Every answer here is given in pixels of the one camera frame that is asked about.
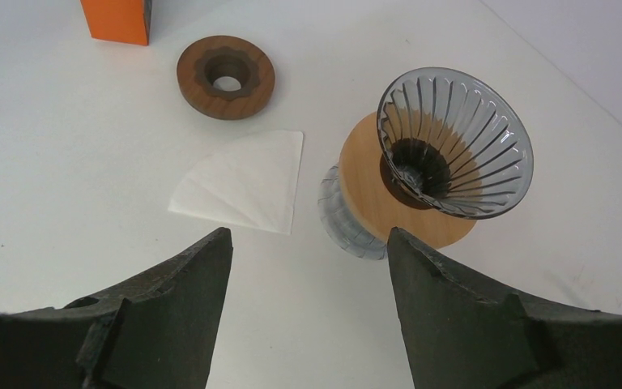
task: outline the white paper filter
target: white paper filter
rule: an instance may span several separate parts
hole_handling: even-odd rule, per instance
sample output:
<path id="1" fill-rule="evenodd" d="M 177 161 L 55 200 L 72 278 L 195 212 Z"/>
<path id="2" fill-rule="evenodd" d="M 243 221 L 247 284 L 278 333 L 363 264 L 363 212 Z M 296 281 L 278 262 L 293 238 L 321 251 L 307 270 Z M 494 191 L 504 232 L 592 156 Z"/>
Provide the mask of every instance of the white paper filter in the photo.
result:
<path id="1" fill-rule="evenodd" d="M 303 142 L 273 130 L 225 144 L 185 175 L 168 210 L 289 235 Z"/>

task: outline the orange box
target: orange box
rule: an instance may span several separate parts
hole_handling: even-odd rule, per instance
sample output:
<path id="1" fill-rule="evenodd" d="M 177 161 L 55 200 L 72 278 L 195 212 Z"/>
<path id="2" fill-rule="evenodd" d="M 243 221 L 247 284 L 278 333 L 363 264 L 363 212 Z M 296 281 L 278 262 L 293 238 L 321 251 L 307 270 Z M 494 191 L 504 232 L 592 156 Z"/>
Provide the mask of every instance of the orange box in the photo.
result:
<path id="1" fill-rule="evenodd" d="M 92 38 L 149 44 L 151 0 L 80 0 Z"/>

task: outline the clear glass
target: clear glass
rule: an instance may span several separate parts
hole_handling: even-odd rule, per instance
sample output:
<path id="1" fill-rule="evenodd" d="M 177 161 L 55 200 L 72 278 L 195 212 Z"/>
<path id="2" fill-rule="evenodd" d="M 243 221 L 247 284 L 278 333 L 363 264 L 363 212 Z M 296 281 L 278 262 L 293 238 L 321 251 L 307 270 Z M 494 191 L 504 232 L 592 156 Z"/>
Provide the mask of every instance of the clear glass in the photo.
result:
<path id="1" fill-rule="evenodd" d="M 460 71 L 425 67 L 398 77 L 380 99 L 377 133 L 393 181 L 452 216 L 499 216 L 521 202 L 533 177 L 521 120 Z"/>
<path id="2" fill-rule="evenodd" d="M 318 211 L 330 238 L 349 254 L 365 259 L 383 259 L 386 244 L 374 237 L 351 214 L 339 188 L 338 167 L 328 170 L 318 191 Z"/>

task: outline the wooden ring holder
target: wooden ring holder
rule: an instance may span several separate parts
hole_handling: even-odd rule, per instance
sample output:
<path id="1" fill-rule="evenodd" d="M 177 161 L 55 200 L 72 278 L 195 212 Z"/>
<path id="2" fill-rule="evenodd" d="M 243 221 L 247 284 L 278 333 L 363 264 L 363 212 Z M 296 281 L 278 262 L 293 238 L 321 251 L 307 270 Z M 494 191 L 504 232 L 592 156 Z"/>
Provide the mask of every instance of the wooden ring holder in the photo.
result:
<path id="1" fill-rule="evenodd" d="M 385 165 L 382 158 L 376 114 L 371 113 L 354 127 L 344 143 L 339 156 L 339 184 L 349 211 L 374 237 L 387 242 L 390 230 L 399 227 L 440 249 L 473 229 L 475 220 L 449 216 L 395 194 L 395 188 L 385 182 L 384 167 L 381 173 L 381 165 Z"/>
<path id="2" fill-rule="evenodd" d="M 214 86 L 220 77 L 233 77 L 241 88 L 223 91 Z M 216 119 L 253 116 L 271 98 L 275 70 L 255 45 L 234 36 L 209 36 L 191 44 L 177 61 L 177 83 L 187 102 Z"/>

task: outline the white table surface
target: white table surface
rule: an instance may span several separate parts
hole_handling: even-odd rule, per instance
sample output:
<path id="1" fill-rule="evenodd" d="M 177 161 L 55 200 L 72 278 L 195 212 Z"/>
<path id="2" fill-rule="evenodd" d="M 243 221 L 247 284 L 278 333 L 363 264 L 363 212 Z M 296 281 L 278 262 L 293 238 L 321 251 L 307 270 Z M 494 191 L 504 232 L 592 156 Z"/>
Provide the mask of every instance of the white table surface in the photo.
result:
<path id="1" fill-rule="evenodd" d="M 622 126 L 477 0 L 154 1 L 148 47 L 94 41 L 77 2 L 0 0 L 0 311 L 61 307 L 219 226 L 167 212 L 204 153 L 247 130 L 305 133 L 292 235 L 232 228 L 209 388 L 412 387 L 388 263 L 327 237 L 318 183 L 404 71 L 447 66 L 526 125 L 534 181 L 443 252 L 542 297 L 622 313 Z M 219 122 L 175 65 L 192 41 L 254 42 L 271 103 Z"/>
<path id="2" fill-rule="evenodd" d="M 622 123 L 622 0 L 483 0 Z"/>

